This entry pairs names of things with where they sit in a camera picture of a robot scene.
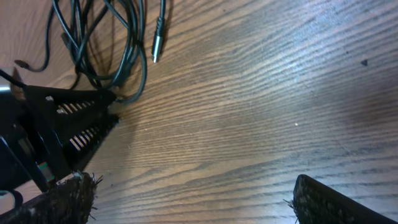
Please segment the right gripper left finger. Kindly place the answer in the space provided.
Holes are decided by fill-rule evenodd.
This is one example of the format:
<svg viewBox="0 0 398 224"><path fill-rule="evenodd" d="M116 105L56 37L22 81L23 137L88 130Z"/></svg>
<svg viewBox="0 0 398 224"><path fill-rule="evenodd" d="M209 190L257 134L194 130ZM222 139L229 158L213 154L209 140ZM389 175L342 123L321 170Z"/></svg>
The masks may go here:
<svg viewBox="0 0 398 224"><path fill-rule="evenodd" d="M1 223L86 224L94 209L97 186L102 180L94 174L74 172L73 177L27 202L16 190L2 190L1 195L12 195L14 206L1 214Z"/></svg>

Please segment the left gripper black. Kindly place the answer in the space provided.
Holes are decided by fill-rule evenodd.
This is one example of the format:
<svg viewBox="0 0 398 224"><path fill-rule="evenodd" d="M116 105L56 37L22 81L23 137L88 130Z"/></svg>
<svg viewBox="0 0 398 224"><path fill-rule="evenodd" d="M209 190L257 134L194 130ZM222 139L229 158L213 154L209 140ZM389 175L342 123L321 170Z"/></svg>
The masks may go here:
<svg viewBox="0 0 398 224"><path fill-rule="evenodd" d="M1 87L1 190L14 190L33 180L46 192L49 183L35 156L50 151L44 133L71 137L63 153L71 170L82 171L109 132L119 123L115 114L101 113L116 99L109 90L66 90L24 86L25 100L10 86Z"/></svg>

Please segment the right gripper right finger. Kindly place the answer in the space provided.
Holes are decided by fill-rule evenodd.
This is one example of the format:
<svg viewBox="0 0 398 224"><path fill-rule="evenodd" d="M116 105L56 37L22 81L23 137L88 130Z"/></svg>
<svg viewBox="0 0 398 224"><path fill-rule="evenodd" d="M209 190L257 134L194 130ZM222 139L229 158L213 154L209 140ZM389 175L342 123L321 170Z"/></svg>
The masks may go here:
<svg viewBox="0 0 398 224"><path fill-rule="evenodd" d="M305 174L297 177L288 206L300 224L397 224Z"/></svg>

